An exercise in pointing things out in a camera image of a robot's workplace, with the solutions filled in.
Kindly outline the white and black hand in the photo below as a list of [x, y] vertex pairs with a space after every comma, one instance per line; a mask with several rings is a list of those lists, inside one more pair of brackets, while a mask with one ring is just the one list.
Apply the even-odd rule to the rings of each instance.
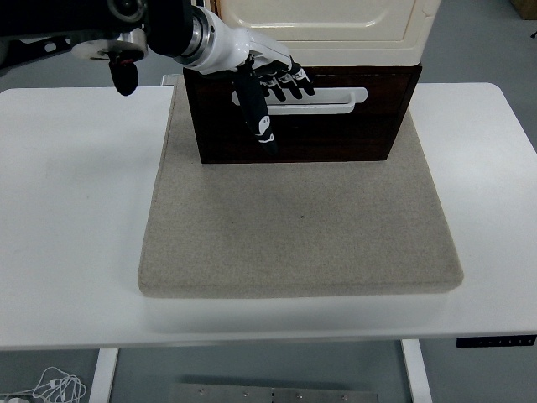
[[204, 76], [230, 76], [245, 123], [262, 149], [277, 154], [265, 97], [273, 94], [281, 102], [284, 90], [301, 99], [315, 94], [310, 78], [295, 62], [286, 46], [259, 32], [231, 28], [206, 8], [194, 7], [200, 32], [196, 61], [190, 64]]

